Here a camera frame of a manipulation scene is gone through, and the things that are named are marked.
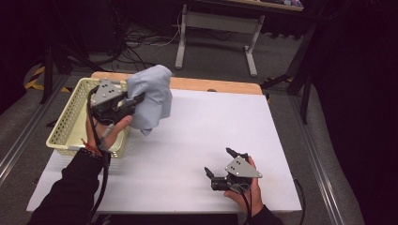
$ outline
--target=black stand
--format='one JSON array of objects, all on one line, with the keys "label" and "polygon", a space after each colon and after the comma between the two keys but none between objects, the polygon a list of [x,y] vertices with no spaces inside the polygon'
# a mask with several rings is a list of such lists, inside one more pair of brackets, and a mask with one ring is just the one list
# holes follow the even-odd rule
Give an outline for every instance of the black stand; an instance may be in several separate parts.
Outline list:
[{"label": "black stand", "polygon": [[53,70],[54,64],[59,69],[61,74],[70,74],[72,67],[66,55],[71,55],[79,62],[83,63],[93,71],[106,71],[102,67],[97,66],[86,57],[74,52],[70,48],[61,44],[49,44],[45,50],[44,61],[44,92],[40,104],[44,104],[49,96],[53,93]]},{"label": "black stand", "polygon": [[308,55],[307,51],[310,45],[314,42],[313,37],[316,28],[320,23],[325,21],[325,17],[321,16],[323,8],[318,14],[319,20],[311,21],[311,25],[306,34],[304,34],[303,40],[301,41],[298,50],[296,51],[296,54],[293,57],[293,60],[290,63],[286,73],[270,82],[264,82],[260,85],[262,89],[268,89],[277,83],[284,82],[287,79],[294,77],[293,81],[289,84],[286,91],[288,95],[296,96],[299,93],[300,89],[304,86],[304,92],[300,106],[300,116],[304,124],[307,124],[306,117],[312,85],[312,76],[314,75],[315,69],[319,67],[319,65],[322,63],[322,60],[326,60],[326,56],[329,53],[329,47],[332,46],[332,41],[334,41],[341,32],[342,25],[340,21],[350,8],[353,1],[354,0],[346,0],[340,11],[335,12],[329,16],[329,19],[327,20],[327,25],[329,25],[329,27],[331,28],[328,33],[324,35],[325,38],[320,44],[319,49],[316,50],[317,55],[311,65],[304,65],[304,58]]}]

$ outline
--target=plastic basket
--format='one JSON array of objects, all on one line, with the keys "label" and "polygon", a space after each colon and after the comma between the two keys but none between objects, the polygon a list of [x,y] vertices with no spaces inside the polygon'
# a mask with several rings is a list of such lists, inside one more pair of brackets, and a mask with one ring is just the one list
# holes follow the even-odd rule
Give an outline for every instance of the plastic basket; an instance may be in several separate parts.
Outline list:
[{"label": "plastic basket", "polygon": [[[82,78],[74,89],[64,111],[47,139],[47,146],[56,149],[61,155],[74,156],[76,151],[84,147],[82,139],[87,140],[85,133],[86,102],[88,92],[99,85],[99,79]],[[122,91],[127,91],[126,82],[120,83]],[[129,134],[130,127],[120,132],[115,144],[109,149],[113,158],[121,158]]]}]

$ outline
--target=wooden table edge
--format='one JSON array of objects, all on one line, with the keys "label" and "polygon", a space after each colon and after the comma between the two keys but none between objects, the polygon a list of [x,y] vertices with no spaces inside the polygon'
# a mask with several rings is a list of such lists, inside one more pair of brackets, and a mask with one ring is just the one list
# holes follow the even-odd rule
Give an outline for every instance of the wooden table edge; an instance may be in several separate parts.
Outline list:
[{"label": "wooden table edge", "polygon": [[[116,81],[126,80],[130,74],[114,73],[114,72],[94,72],[91,78],[110,79]],[[215,90],[222,93],[246,94],[246,95],[263,95],[260,85],[249,82],[225,82],[213,80],[201,80],[191,78],[172,77],[170,82],[171,89],[192,90],[192,91],[208,91]]]}]

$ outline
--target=light blue cloth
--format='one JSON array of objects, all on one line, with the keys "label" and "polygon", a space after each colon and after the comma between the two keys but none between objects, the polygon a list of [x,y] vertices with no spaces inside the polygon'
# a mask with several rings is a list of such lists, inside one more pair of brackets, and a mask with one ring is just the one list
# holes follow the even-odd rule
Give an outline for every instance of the light blue cloth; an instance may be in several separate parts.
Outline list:
[{"label": "light blue cloth", "polygon": [[145,92],[145,99],[135,108],[130,126],[148,135],[163,118],[170,116],[173,95],[170,91],[172,71],[156,65],[126,79],[128,100]]}]

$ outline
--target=white table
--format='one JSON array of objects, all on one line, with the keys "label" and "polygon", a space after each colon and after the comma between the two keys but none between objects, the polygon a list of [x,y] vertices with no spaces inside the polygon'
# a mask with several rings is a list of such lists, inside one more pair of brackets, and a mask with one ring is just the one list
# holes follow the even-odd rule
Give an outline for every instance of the white table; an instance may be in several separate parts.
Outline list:
[{"label": "white table", "polygon": [[[171,117],[144,136],[131,130],[124,157],[113,159],[99,213],[235,213],[213,191],[204,167],[226,175],[225,147],[253,156],[263,201],[271,211],[300,210],[299,197],[266,98],[259,95],[172,90]],[[54,151],[27,211],[35,210],[71,157]]]}]

